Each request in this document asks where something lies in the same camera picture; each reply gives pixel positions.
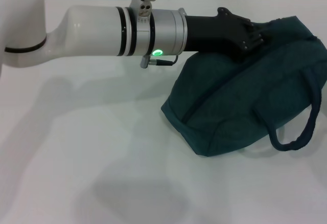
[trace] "white table surface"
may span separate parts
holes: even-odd
[[[73,4],[127,6],[129,0],[48,0],[49,31]],[[219,6],[253,21],[297,15],[327,43],[327,0],[154,4],[210,16]],[[264,138],[223,156],[197,156],[160,111],[190,55],[174,67],[147,70],[139,57],[5,66],[0,223],[325,224],[327,101],[303,150],[276,152]],[[281,130],[285,142],[300,134],[309,112]]]

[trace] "cable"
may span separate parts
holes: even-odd
[[[169,61],[169,60],[157,59],[156,60],[156,65],[159,65],[159,66],[173,66],[174,64],[177,63],[177,60],[178,60],[178,55],[176,55],[176,59],[173,62]]]

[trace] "bag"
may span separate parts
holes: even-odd
[[[299,150],[313,135],[327,80],[326,48],[297,17],[255,25],[267,44],[241,64],[219,53],[195,54],[161,108],[198,155],[239,150],[267,134],[277,150]],[[310,104],[301,136],[281,144],[276,129]]]

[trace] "green led light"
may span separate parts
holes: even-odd
[[[154,52],[152,53],[152,55],[154,55],[154,56],[159,56],[159,55],[162,55],[162,54],[163,54],[163,51],[160,50],[160,49],[158,49],[158,50],[156,50],[156,51],[154,51]]]

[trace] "silver metal cylinder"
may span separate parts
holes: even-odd
[[[152,10],[155,22],[153,50],[162,50],[163,55],[178,55],[185,39],[184,21],[179,11]]]

